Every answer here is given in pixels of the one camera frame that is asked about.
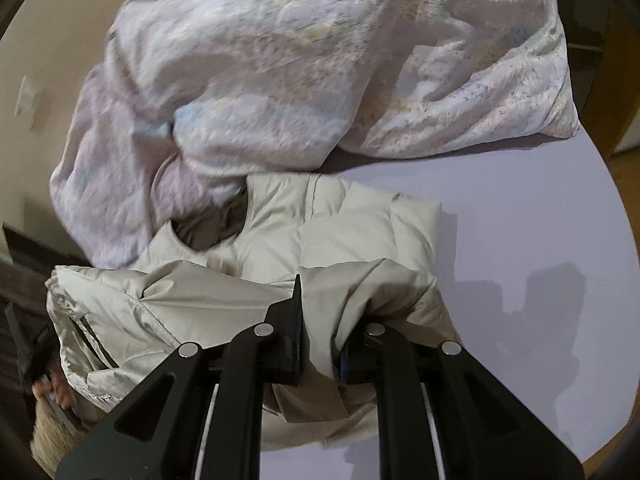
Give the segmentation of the person's left hand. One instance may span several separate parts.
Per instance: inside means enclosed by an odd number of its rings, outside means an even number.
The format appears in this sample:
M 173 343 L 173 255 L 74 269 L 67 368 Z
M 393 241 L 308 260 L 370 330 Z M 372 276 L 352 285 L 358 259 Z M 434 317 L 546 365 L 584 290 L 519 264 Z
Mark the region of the person's left hand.
M 50 393 L 63 410 L 76 406 L 75 391 L 68 384 L 60 364 L 55 360 L 49 362 L 47 371 L 32 384 L 32 394 L 38 401 L 47 400 Z

